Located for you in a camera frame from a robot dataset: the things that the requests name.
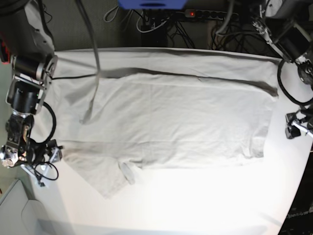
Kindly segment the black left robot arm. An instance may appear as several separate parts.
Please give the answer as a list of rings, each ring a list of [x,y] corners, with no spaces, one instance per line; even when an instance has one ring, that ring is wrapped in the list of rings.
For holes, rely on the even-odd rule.
[[[286,114],[287,139],[302,133],[313,135],[313,101],[295,99],[282,82],[282,68],[290,63],[297,66],[298,76],[304,84],[313,85],[313,38],[298,23],[300,12],[310,4],[311,0],[258,0],[251,7],[253,26],[282,58],[277,72],[279,88],[289,101],[299,106],[298,111]]]

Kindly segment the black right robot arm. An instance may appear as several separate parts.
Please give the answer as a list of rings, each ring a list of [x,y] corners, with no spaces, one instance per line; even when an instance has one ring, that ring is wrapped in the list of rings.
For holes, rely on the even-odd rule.
[[[56,116],[45,102],[57,65],[53,36],[40,0],[3,0],[0,3],[0,59],[12,66],[6,95],[12,114],[6,123],[7,140],[0,149],[4,167],[21,167],[43,187],[46,170],[61,160],[62,147],[53,135]],[[52,128],[44,141],[31,137],[34,117],[46,108]]]

